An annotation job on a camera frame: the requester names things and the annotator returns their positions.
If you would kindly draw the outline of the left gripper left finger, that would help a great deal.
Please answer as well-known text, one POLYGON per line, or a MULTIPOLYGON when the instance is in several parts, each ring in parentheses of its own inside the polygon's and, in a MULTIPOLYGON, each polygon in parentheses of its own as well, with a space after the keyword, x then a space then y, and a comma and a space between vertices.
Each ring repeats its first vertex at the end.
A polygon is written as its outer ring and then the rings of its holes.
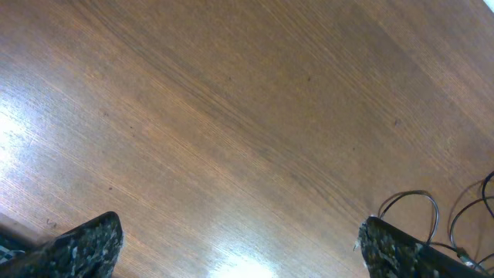
POLYGON ((38 246, 1 233, 1 276, 109 278, 124 244, 117 213, 109 211, 38 246))

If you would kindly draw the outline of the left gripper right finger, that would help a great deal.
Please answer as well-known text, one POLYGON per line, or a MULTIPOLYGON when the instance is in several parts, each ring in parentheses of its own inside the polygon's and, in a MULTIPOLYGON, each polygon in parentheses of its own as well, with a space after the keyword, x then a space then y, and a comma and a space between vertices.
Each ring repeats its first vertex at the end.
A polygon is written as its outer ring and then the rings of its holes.
POLYGON ((370 278, 485 278, 470 267, 387 222, 369 217, 360 225, 358 244, 370 278))

